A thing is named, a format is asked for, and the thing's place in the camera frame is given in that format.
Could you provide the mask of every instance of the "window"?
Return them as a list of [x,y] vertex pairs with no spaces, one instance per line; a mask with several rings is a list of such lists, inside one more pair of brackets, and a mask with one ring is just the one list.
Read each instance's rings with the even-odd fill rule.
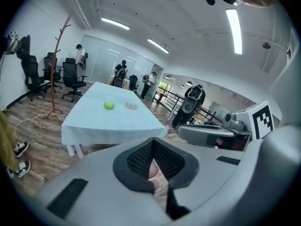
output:
[[171,91],[171,88],[172,88],[171,85],[169,85],[169,84],[167,84],[167,83],[165,83],[163,81],[160,81],[158,90],[162,91],[162,92],[164,92],[165,90]]

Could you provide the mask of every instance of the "yellow pants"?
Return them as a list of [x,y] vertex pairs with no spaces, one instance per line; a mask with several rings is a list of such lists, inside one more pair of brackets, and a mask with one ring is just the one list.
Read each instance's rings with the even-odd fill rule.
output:
[[18,171],[14,148],[16,141],[5,115],[0,111],[0,159],[4,166],[12,171]]

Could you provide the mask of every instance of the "glass partition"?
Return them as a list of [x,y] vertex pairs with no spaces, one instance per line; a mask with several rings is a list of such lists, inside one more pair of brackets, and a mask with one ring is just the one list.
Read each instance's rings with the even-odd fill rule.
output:
[[114,68],[120,61],[121,46],[102,40],[93,66],[91,81],[107,84],[114,76]]

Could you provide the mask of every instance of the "wooden floor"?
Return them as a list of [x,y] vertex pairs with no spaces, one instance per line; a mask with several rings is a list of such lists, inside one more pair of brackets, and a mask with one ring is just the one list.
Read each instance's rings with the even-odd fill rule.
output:
[[[80,88],[82,94],[85,93],[91,85],[92,84],[89,84]],[[62,110],[63,114],[69,113],[79,99],[79,97],[76,97],[74,103],[70,102],[71,97],[65,97],[64,100],[61,99],[62,94],[67,92],[68,91],[63,87],[62,90],[58,88],[57,93],[55,93],[56,108]],[[7,112],[11,127],[15,129],[16,125],[23,120],[32,119],[39,114],[48,114],[52,108],[49,94],[50,90],[48,90],[46,98],[44,99],[36,97],[31,102],[29,98],[25,98],[13,105]],[[170,130],[172,120],[167,121],[170,111],[162,105],[152,103],[150,98],[144,103],[166,127],[168,131],[166,137],[181,141],[177,134]],[[32,162],[32,169],[23,178],[16,178],[14,181],[18,188],[21,188],[29,195],[35,195],[44,183],[52,180],[61,171],[79,160],[76,154],[70,157],[66,147],[61,144],[61,125],[66,116],[50,116],[48,119],[45,119],[45,117],[45,115],[41,115],[34,120],[24,121],[16,128],[16,140],[30,142],[31,146],[21,157],[21,160],[30,160]],[[84,148],[84,150],[85,153],[91,153],[105,148],[108,147],[95,145],[90,148]],[[168,183],[161,171],[159,171],[154,179],[159,182],[159,189],[156,191],[155,197],[161,205],[164,205]]]

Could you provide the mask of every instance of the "white wall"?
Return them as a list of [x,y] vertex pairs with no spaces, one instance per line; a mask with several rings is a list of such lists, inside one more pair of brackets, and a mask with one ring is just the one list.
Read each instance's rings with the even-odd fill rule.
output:
[[[185,92],[187,91],[187,89],[189,88],[189,86],[186,86],[185,88],[176,86],[175,84],[171,83],[171,81],[166,80],[166,79],[162,79],[163,82],[168,83],[170,85],[172,85],[172,90],[171,92],[178,94],[180,96],[184,96]],[[245,105],[240,101],[237,101],[235,98],[230,98],[228,93],[225,93],[223,90],[220,89],[213,89],[211,86],[207,86],[206,84],[203,84],[203,89],[206,92],[206,97],[205,97],[205,101],[203,104],[203,107],[205,109],[209,109],[212,102],[216,102],[218,104],[220,104],[221,106],[223,106],[224,108],[233,111],[233,112],[237,112],[240,110],[243,110],[245,108],[247,108],[249,105]]]
[[127,39],[126,36],[122,36],[122,32],[130,32],[130,30],[129,31],[115,31],[115,30],[110,31],[108,29],[83,30],[84,35],[88,35],[91,37],[103,39],[108,42],[118,44],[122,47],[125,47],[133,52],[136,52],[136,53],[148,58],[149,60],[158,64],[162,68],[165,68],[166,66],[168,66],[169,57],[167,57],[167,56],[163,57],[163,56],[157,55],[156,53],[152,52],[147,47],[142,46],[141,44],[137,44],[137,43]]
[[[189,56],[181,54],[174,57],[171,65],[165,68],[165,73],[207,81],[234,91],[255,103],[268,100],[272,113],[281,119],[282,113],[268,92],[270,81],[267,74],[252,61],[239,57],[239,55],[234,56],[237,56],[235,60],[225,57],[221,59],[218,55],[204,56],[191,51]],[[216,102],[229,110],[239,110],[239,107],[232,103]]]
[[[44,57],[48,52],[53,52],[56,46],[55,36],[58,37],[68,17],[66,8],[57,0],[26,0],[20,7],[10,23],[7,31],[16,28],[18,38],[30,35],[30,54],[36,56],[39,63],[39,75],[43,76]],[[70,21],[71,26],[66,28],[57,54],[61,58],[75,57],[76,45],[80,43],[83,34],[81,29]],[[9,103],[28,91],[25,86],[25,75],[21,61],[16,55],[5,55],[0,78],[0,108],[5,108]]]

